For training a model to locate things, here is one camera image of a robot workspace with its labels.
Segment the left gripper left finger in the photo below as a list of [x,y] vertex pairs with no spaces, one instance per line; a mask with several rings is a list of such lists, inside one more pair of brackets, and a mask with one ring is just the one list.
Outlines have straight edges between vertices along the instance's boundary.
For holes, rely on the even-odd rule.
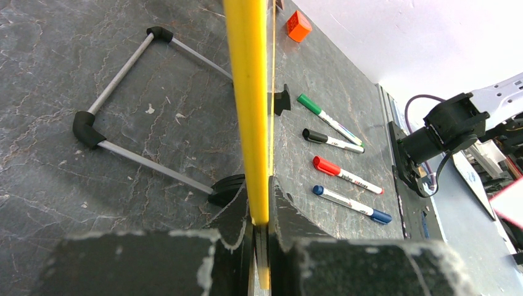
[[199,229],[90,232],[62,239],[32,295],[249,295],[245,183]]

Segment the yellow-framed whiteboard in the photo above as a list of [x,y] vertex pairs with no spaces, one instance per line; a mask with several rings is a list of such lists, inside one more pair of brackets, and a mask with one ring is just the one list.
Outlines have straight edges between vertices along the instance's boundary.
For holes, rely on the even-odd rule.
[[268,290],[269,151],[266,1],[224,1],[260,288]]

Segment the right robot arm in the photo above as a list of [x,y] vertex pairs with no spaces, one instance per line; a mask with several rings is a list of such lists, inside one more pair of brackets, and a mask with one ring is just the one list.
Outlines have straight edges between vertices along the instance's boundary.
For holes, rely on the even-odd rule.
[[461,93],[437,104],[424,117],[424,126],[397,141],[415,164],[442,152],[454,154],[503,121],[522,112],[522,74]]

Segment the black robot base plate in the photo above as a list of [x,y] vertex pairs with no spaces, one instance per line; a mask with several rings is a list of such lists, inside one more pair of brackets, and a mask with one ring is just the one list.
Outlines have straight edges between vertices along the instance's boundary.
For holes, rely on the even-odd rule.
[[388,122],[393,154],[393,179],[404,237],[413,240],[444,240],[437,212],[423,188],[421,175],[402,148],[406,134],[393,121]]

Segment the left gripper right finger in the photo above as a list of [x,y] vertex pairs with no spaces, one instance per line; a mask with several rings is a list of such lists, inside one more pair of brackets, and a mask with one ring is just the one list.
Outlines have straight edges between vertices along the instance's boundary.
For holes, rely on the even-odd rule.
[[269,178],[273,295],[475,295],[458,254],[434,240],[336,239]]

